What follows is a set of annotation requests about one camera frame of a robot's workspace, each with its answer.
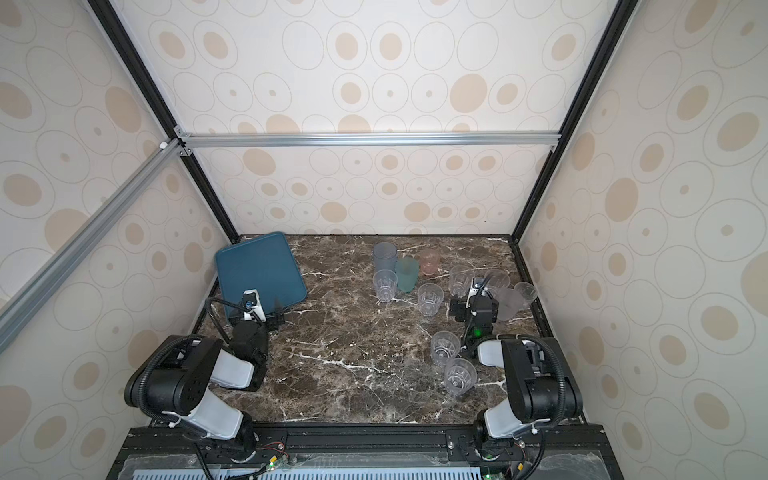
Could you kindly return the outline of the blue textured plastic cup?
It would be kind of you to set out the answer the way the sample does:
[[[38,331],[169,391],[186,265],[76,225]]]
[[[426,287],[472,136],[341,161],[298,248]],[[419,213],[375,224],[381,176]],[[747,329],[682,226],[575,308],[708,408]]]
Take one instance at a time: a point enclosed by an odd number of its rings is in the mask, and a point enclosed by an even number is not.
[[[390,242],[379,242],[374,246],[374,272],[382,270],[394,271],[398,257],[397,247]]]

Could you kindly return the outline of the pink plastic cup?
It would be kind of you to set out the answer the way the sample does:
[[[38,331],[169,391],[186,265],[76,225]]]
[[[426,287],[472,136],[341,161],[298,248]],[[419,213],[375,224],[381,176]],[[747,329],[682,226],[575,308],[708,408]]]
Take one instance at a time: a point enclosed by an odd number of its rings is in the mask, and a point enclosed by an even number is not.
[[[420,271],[424,276],[434,276],[440,268],[440,252],[436,249],[424,249],[419,255]]]

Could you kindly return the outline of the green textured plastic cup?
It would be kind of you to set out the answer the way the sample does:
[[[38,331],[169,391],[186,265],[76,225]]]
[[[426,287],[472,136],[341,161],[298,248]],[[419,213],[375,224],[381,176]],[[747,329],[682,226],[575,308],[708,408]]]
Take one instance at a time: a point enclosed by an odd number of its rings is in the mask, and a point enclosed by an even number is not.
[[[398,277],[398,289],[404,293],[412,292],[418,281],[419,261],[414,257],[402,257],[396,261],[395,273]]]

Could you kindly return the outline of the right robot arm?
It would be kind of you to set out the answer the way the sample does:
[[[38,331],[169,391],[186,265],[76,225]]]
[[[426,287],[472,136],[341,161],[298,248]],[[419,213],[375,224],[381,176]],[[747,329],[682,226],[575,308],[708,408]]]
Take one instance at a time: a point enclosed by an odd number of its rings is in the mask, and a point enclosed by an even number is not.
[[[583,411],[583,397],[553,337],[493,333],[499,302],[484,294],[450,300],[448,314],[465,327],[458,355],[503,370],[506,398],[475,422],[480,441],[518,439],[558,426]]]

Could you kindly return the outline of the teal plastic tray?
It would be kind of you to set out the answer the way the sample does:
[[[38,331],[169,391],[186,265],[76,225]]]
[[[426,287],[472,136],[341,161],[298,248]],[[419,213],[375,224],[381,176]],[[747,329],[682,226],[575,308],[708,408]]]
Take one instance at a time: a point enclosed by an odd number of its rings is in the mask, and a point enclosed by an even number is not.
[[[239,303],[247,290],[256,290],[264,312],[303,302],[307,288],[282,232],[223,248],[215,254],[217,275],[224,300]]]

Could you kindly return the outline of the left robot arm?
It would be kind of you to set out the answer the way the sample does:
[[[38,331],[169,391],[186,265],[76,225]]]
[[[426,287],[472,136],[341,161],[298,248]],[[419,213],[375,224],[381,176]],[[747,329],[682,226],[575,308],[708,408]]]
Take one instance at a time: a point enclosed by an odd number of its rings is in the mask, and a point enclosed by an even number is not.
[[[130,377],[125,403],[204,438],[242,438],[250,418],[217,397],[209,385],[258,390],[267,373],[270,333],[283,324],[284,312],[278,308],[264,321],[238,321],[229,344],[201,335],[171,335]]]

